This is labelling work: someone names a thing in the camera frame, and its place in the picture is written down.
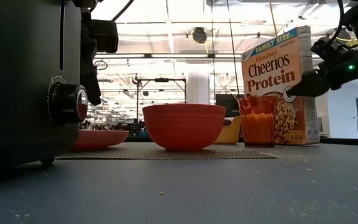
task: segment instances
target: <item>orange cup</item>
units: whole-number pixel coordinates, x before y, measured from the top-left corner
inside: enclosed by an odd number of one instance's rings
[[[239,104],[245,145],[274,147],[276,96],[247,96]]]

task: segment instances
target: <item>red bowl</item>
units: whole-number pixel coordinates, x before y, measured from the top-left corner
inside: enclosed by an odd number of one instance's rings
[[[150,138],[167,151],[201,151],[221,133],[226,109],[201,104],[153,105],[143,108]]]
[[[103,150],[122,143],[128,131],[80,130],[74,151]]]

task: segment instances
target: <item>gray table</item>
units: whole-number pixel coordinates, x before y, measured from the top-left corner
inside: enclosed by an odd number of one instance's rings
[[[0,223],[358,223],[358,146],[261,151],[278,159],[20,166],[0,177]]]

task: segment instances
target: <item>cheerios box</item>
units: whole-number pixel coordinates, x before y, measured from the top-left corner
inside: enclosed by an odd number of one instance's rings
[[[314,98],[289,96],[286,90],[313,69],[310,27],[303,26],[268,40],[242,54],[246,95],[277,96],[276,144],[319,143]]]

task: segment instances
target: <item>woven mat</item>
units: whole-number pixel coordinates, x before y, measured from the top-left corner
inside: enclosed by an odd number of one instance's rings
[[[201,152],[167,152],[152,142],[125,142],[103,151],[71,152],[57,159],[274,159],[237,145],[212,145]]]

